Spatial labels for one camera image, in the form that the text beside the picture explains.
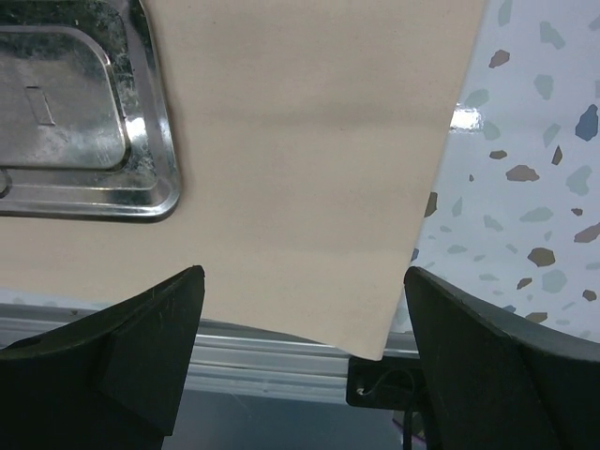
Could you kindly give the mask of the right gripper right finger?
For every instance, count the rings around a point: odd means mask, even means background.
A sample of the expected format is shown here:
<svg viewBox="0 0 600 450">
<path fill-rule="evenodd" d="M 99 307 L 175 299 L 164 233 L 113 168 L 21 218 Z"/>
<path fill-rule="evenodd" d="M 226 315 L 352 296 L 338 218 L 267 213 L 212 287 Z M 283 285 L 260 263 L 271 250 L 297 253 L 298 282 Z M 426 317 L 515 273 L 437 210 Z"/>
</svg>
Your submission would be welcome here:
<svg viewBox="0 0 600 450">
<path fill-rule="evenodd" d="M 407 271 L 404 291 L 443 448 L 598 448 L 598 344 L 420 267 Z"/>
</svg>

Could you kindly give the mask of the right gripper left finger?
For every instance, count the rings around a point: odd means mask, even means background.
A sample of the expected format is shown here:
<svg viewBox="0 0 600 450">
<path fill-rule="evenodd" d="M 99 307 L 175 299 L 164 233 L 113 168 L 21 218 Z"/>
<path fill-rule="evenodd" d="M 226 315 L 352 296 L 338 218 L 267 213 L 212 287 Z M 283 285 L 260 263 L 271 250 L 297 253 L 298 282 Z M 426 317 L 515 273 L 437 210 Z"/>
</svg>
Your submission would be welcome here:
<svg viewBox="0 0 600 450">
<path fill-rule="evenodd" d="M 204 280 L 193 265 L 3 349 L 2 448 L 161 448 L 179 411 Z"/>
</svg>

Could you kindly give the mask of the steel instrument tray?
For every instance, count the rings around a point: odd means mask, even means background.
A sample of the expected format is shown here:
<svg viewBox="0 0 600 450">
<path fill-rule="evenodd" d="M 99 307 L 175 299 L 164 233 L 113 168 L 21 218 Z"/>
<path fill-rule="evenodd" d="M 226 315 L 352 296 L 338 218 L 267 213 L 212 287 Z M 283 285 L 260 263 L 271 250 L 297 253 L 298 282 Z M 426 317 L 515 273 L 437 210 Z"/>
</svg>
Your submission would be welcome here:
<svg viewBox="0 0 600 450">
<path fill-rule="evenodd" d="M 1 212 L 159 221 L 181 176 L 140 1 L 1 5 Z"/>
</svg>

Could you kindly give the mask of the beige cloth wrap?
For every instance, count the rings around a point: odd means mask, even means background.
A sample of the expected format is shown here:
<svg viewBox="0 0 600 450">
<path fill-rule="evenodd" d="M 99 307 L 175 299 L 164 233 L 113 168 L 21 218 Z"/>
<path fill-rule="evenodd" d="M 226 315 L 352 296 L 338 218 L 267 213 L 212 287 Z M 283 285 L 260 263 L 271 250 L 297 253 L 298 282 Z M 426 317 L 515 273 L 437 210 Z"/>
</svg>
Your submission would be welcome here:
<svg viewBox="0 0 600 450">
<path fill-rule="evenodd" d="M 1 284 L 203 314 L 379 359 L 481 1 L 148 1 L 184 193 L 151 225 L 5 218 Z"/>
</svg>

